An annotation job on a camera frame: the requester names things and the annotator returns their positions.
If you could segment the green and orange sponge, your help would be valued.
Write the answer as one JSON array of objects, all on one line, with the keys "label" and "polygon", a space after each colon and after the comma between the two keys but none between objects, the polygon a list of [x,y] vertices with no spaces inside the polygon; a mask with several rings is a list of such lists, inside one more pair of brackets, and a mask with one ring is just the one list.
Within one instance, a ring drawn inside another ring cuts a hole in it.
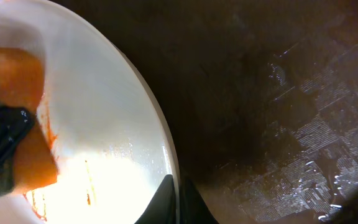
[{"label": "green and orange sponge", "polygon": [[0,48],[0,197],[57,181],[58,167],[36,117],[44,80],[36,56]]}]

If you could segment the white plate tray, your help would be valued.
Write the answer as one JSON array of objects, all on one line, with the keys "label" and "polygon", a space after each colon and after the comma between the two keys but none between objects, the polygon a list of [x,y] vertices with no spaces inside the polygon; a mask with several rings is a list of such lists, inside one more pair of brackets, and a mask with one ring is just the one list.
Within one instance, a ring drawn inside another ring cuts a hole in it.
[{"label": "white plate tray", "polygon": [[135,223],[177,174],[166,120],[135,66],[50,1],[0,1],[0,47],[44,63],[37,116],[60,169],[56,184],[0,197],[0,223]]}]

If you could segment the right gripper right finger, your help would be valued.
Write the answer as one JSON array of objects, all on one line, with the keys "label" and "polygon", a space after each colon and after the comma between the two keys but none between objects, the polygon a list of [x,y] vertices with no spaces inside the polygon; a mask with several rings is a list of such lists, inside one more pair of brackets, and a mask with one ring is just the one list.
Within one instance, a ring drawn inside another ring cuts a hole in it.
[{"label": "right gripper right finger", "polygon": [[205,204],[196,186],[189,178],[183,178],[180,186],[181,224],[219,224]]}]

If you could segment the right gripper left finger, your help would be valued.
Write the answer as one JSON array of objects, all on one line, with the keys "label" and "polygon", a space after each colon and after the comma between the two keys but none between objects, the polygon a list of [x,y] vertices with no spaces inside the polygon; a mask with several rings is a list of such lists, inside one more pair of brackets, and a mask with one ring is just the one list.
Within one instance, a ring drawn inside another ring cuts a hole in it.
[{"label": "right gripper left finger", "polygon": [[164,177],[144,213],[135,224],[175,224],[176,194],[173,176]]}]

